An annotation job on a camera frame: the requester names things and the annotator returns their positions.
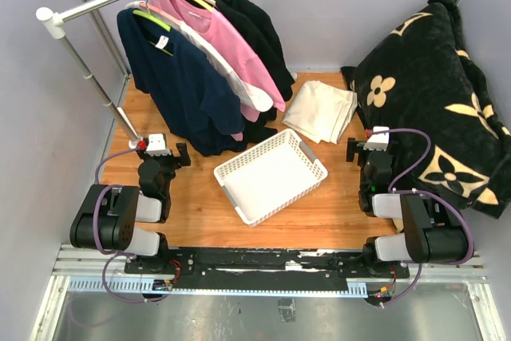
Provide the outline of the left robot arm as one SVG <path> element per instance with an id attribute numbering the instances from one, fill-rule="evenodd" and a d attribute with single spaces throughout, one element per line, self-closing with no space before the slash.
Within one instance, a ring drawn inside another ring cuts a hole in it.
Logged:
<path id="1" fill-rule="evenodd" d="M 166 236 L 137 227 L 138 222 L 164 223 L 171 208 L 170 184 L 176 171 L 191 164 L 185 143 L 157 155 L 150 140 L 101 160 L 84 200 L 71 224 L 69 241 L 75 248 L 95 249 L 104 256 L 125 256 L 128 273 L 169 273 L 182 270 L 183 256 L 168 247 Z M 139 185 L 102 184 L 99 173 L 105 163 L 125 154 L 141 159 Z"/>

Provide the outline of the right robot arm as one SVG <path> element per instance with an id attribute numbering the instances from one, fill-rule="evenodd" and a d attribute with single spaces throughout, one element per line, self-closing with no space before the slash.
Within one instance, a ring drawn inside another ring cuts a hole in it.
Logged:
<path id="1" fill-rule="evenodd" d="M 358 204 L 369 217 L 398 222 L 396 234 L 370 237 L 358 262 L 372 277 L 412 264 L 463 264 L 474 254 L 461 213 L 439 196 L 415 189 L 388 191 L 393 179 L 391 147 L 372 140 L 347 140 L 346 161 L 360 167 Z"/>

